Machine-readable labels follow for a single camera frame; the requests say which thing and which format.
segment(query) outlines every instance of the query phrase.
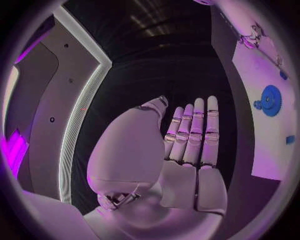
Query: purple lighting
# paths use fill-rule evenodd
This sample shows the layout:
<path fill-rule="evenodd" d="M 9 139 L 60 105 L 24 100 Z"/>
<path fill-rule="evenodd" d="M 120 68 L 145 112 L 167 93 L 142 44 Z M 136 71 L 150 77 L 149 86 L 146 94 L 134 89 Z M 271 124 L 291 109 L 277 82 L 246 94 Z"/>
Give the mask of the purple lighting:
<path fill-rule="evenodd" d="M 0 146 L 7 158 L 12 174 L 17 178 L 21 163 L 29 148 L 29 143 L 16 130 L 11 134 L 8 141 L 3 138 Z"/>

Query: blue object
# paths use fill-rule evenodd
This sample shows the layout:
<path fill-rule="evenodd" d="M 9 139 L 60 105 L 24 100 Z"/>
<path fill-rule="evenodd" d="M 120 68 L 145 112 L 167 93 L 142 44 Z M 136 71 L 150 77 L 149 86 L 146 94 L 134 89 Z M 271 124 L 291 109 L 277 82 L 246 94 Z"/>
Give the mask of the blue object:
<path fill-rule="evenodd" d="M 267 116 L 276 116 L 282 105 L 279 89 L 273 85 L 267 86 L 261 94 L 261 100 L 254 101 L 253 105 L 258 110 L 262 109 Z"/>
<path fill-rule="evenodd" d="M 295 135 L 291 135 L 291 136 L 286 137 L 286 145 L 292 144 L 293 142 L 295 142 Z"/>
<path fill-rule="evenodd" d="M 288 76 L 283 71 L 280 71 L 280 77 L 282 77 L 284 80 L 288 79 Z"/>

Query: pink light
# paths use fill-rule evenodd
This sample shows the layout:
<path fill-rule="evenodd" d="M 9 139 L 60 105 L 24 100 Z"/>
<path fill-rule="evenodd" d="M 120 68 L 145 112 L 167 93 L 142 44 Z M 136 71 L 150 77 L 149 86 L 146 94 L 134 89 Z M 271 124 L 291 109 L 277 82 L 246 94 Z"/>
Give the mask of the pink light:
<path fill-rule="evenodd" d="M 5 154 L 12 174 L 17 178 L 23 158 L 29 148 L 29 144 L 20 135 L 18 130 L 14 131 L 8 142 L 3 138 L 0 142 L 2 152 Z"/>

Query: blue gear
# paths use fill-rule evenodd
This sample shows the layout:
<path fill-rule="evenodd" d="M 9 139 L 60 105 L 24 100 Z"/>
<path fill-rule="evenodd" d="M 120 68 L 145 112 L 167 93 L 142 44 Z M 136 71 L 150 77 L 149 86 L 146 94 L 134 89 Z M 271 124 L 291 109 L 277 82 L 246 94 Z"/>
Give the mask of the blue gear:
<path fill-rule="evenodd" d="M 279 89 L 273 85 L 267 86 L 261 94 L 260 104 L 267 116 L 276 116 L 282 105 L 282 97 Z"/>

